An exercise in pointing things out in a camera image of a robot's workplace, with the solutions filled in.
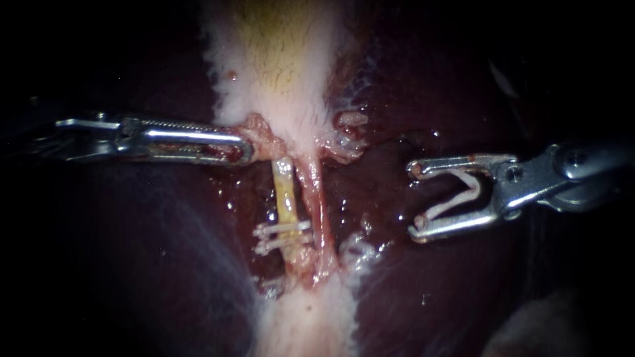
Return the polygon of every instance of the screw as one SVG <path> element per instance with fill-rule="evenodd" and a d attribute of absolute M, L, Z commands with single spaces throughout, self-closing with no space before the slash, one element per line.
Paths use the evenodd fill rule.
<path fill-rule="evenodd" d="M 587 161 L 587 154 L 580 150 L 574 150 L 567 155 L 567 163 L 578 167 Z"/>
<path fill-rule="evenodd" d="M 509 182 L 520 182 L 523 178 L 523 170 L 520 167 L 510 167 L 505 174 Z"/>
<path fill-rule="evenodd" d="M 503 218 L 505 219 L 505 221 L 512 221 L 518 218 L 521 215 L 521 213 L 522 211 L 520 210 L 509 211 L 503 216 Z"/>

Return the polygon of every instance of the metal clamp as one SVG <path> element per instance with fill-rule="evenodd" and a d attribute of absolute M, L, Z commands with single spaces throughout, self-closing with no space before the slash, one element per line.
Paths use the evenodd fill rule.
<path fill-rule="evenodd" d="M 53 127 L 30 138 L 23 153 L 80 163 L 121 158 L 223 166 L 246 165 L 253 156 L 250 142 L 223 128 L 141 114 L 96 112 Z"/>
<path fill-rule="evenodd" d="M 635 163 L 631 143 L 622 145 L 551 145 L 528 161 L 514 155 L 477 154 L 410 162 L 406 170 L 417 180 L 460 170 L 484 173 L 493 184 L 489 204 L 482 210 L 430 220 L 415 220 L 412 239 L 426 243 L 457 233 L 517 219 L 531 203 L 559 212 L 584 212 L 606 202 L 614 187 L 609 173 Z"/>

